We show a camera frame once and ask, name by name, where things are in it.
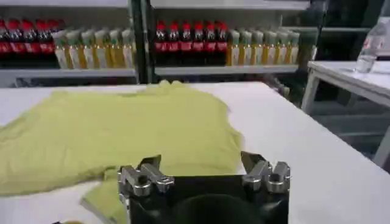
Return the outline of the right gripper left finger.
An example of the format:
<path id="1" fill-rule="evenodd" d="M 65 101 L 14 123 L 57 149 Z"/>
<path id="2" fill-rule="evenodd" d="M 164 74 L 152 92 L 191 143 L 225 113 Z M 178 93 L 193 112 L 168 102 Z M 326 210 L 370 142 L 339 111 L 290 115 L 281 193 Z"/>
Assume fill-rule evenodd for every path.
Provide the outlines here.
<path id="1" fill-rule="evenodd" d="M 139 165 L 121 166 L 118 170 L 118 192 L 123 197 L 148 197 L 153 189 L 165 194 L 175 184 L 172 176 L 160 171 L 161 155 L 143 158 Z"/>

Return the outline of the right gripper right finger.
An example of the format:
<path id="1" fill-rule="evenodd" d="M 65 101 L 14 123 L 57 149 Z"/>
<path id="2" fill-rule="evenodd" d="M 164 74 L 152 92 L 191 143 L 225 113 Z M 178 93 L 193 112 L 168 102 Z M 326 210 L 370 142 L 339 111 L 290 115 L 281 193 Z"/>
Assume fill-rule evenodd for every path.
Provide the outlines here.
<path id="1" fill-rule="evenodd" d="M 290 190 L 291 169 L 284 161 L 272 165 L 260 154 L 241 152 L 241 162 L 246 174 L 242 183 L 253 191 L 265 188 L 270 193 L 284 194 Z"/>

